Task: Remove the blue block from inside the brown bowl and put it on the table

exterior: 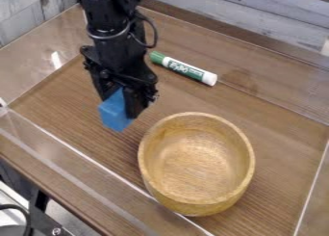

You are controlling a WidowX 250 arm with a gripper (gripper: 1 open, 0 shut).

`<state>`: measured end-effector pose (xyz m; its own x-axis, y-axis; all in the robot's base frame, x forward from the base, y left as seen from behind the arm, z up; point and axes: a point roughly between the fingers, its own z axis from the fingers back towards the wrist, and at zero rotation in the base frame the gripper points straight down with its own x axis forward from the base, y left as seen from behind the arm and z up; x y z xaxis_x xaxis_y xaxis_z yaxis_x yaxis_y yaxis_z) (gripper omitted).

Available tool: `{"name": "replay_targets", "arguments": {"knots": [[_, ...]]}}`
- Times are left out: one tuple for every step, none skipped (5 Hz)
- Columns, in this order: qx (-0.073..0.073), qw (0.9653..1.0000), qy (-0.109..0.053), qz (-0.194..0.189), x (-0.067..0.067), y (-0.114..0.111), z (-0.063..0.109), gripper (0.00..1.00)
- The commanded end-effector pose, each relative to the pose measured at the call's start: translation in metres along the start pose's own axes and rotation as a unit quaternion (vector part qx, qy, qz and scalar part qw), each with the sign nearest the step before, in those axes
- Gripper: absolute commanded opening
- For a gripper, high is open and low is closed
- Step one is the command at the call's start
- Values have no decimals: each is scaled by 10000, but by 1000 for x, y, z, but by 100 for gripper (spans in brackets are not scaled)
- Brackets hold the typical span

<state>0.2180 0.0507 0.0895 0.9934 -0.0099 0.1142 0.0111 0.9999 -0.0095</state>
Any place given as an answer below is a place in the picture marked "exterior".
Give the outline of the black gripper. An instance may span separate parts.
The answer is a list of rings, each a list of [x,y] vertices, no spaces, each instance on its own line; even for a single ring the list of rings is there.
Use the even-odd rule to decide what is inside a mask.
[[[146,63],[147,42],[144,34],[90,35],[92,45],[80,48],[84,67],[102,100],[124,89],[128,118],[138,118],[156,100],[159,78]]]

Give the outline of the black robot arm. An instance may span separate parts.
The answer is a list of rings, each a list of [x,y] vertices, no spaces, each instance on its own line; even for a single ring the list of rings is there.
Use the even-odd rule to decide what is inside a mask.
[[[78,0],[87,19],[91,45],[80,48],[84,67],[102,99],[124,94],[124,114],[138,118],[158,96],[159,77],[146,63],[147,51],[158,46],[147,40],[152,19],[138,6],[142,0]]]

